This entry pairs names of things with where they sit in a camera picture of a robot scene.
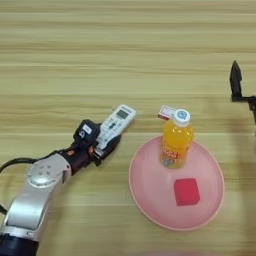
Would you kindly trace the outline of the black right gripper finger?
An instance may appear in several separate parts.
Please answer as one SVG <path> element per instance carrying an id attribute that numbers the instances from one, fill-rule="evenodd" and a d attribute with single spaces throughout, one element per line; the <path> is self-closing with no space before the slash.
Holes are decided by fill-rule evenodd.
<path id="1" fill-rule="evenodd" d="M 232 63 L 229 81 L 230 81 L 230 87 L 231 87 L 231 100 L 233 102 L 252 102 L 253 100 L 256 100 L 256 96 L 242 95 L 242 88 L 241 88 L 242 74 L 241 74 L 241 69 L 236 61 Z"/>

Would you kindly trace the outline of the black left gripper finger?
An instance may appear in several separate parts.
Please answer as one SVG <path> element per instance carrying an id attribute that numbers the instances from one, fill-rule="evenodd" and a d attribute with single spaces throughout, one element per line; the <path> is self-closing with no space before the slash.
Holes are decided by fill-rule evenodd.
<path id="1" fill-rule="evenodd" d="M 121 135 L 118 135 L 111 139 L 104 149 L 100 149 L 99 147 L 94 149 L 94 163 L 96 166 L 99 166 L 101 162 L 117 148 L 120 140 Z"/>

